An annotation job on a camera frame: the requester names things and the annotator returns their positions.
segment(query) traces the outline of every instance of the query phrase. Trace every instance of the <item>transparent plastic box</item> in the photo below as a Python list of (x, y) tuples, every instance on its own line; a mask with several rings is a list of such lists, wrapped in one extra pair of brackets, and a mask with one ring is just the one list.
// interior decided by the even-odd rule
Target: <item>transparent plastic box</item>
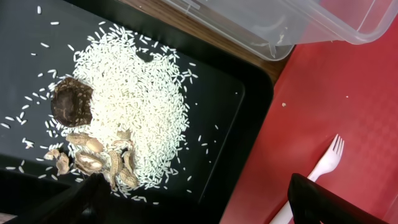
[(398, 0), (164, 0), (266, 60), (295, 44), (378, 39), (398, 13)]

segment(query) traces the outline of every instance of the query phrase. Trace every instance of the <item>red surface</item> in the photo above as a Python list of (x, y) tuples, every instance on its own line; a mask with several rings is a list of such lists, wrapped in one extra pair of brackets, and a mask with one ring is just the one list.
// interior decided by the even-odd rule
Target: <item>red surface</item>
[(297, 46), (221, 222), (268, 223), (336, 133), (343, 157), (317, 183), (384, 218), (398, 194), (397, 20), (370, 44)]

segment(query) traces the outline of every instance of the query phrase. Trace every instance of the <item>wooden surface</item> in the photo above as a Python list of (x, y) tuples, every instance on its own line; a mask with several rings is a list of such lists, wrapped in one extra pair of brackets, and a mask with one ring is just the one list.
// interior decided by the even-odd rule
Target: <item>wooden surface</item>
[(158, 18), (180, 30), (183, 30), (195, 37), (211, 43), (227, 52), (230, 52), (243, 60), (251, 62), (266, 71), (275, 83), (285, 67), (289, 57), (279, 62), (269, 62), (250, 53), (248, 50), (238, 46), (232, 41), (220, 36), (201, 23), (194, 21), (182, 12), (169, 6), (161, 0), (120, 0), (136, 9), (143, 11), (155, 18)]

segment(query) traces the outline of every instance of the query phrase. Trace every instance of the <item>utensil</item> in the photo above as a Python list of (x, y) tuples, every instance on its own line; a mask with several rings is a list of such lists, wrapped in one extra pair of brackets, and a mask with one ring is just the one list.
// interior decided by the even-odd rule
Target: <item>utensil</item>
[[(336, 169), (343, 155), (344, 140), (337, 134), (331, 142), (328, 150), (312, 170), (308, 179), (316, 181), (322, 174), (327, 174)], [(289, 201), (279, 210), (270, 224), (287, 224), (292, 219), (293, 213)]]

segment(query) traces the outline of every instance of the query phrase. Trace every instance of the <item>pile of rice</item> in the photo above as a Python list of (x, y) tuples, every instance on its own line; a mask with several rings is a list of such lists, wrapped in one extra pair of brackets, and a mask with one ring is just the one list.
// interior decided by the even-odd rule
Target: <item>pile of rice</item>
[[(134, 143), (135, 170), (140, 187), (155, 187), (164, 175), (178, 173), (170, 161), (178, 153), (182, 134), (188, 125), (188, 106), (180, 93), (181, 75), (174, 64), (175, 51), (168, 55), (153, 54), (153, 61), (140, 59), (134, 45), (134, 34), (117, 27), (100, 40), (89, 37), (91, 45), (75, 52), (73, 77), (94, 89), (91, 99), (90, 125), (63, 130), (88, 133), (104, 145), (100, 156), (110, 167), (108, 153), (122, 153), (129, 144), (113, 146), (117, 131), (130, 130)], [(70, 145), (71, 156), (78, 151), (91, 153), (86, 147)], [(119, 190), (129, 189), (118, 178)]]

